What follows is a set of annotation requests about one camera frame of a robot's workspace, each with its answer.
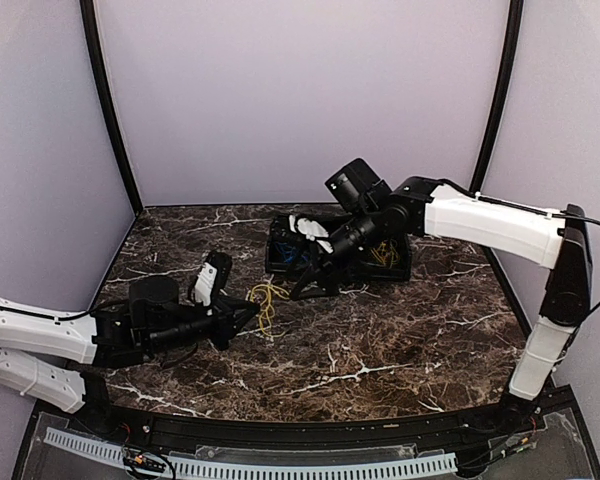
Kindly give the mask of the black three-compartment bin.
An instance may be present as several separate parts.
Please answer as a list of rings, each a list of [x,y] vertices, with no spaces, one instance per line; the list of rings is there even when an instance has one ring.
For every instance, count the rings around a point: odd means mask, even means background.
[[[318,221],[329,232],[333,253],[332,260],[353,263],[357,281],[402,282],[411,276],[411,249],[405,234],[380,238],[365,233],[356,226],[351,215],[314,216],[304,214],[281,214],[269,227],[265,251],[265,271],[298,279],[310,267],[311,242],[289,228],[288,217],[308,217]]]

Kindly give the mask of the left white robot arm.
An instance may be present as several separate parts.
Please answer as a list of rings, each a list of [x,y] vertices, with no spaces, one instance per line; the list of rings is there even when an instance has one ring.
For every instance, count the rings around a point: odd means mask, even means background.
[[[100,436],[121,427],[104,382],[56,368],[50,355],[82,365],[119,369],[210,340],[219,350],[259,312],[257,304],[205,288],[192,304],[179,301],[178,283],[163,275],[132,283],[125,300],[80,313],[59,312],[0,298],[0,383],[81,417]]]

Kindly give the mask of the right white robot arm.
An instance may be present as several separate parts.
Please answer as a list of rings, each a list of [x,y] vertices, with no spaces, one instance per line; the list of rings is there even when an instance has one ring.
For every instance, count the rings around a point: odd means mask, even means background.
[[[310,263],[292,291],[300,299],[314,284],[326,294],[355,256],[405,234],[469,242],[532,262],[548,276],[537,319],[511,374],[508,396],[490,413],[501,434],[514,432],[597,309],[592,300],[593,258],[588,228],[600,227],[574,204],[540,208],[471,192],[448,179],[411,176],[392,189],[368,163],[355,159],[325,183],[349,219],[333,231],[319,220],[291,215],[290,232],[308,241]]]

